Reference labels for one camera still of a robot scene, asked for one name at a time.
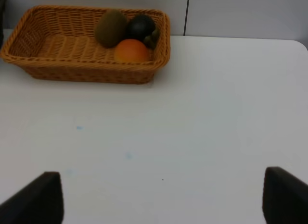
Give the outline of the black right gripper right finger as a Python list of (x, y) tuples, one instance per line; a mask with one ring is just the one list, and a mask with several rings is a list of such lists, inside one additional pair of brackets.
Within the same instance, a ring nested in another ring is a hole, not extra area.
[(281, 167), (266, 168), (262, 211), (268, 224), (306, 224), (308, 185)]

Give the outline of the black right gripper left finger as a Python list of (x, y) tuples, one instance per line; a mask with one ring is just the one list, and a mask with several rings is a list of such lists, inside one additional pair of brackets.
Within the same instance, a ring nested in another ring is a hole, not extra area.
[(59, 172), (44, 172), (0, 205), (2, 224), (61, 224), (63, 220)]

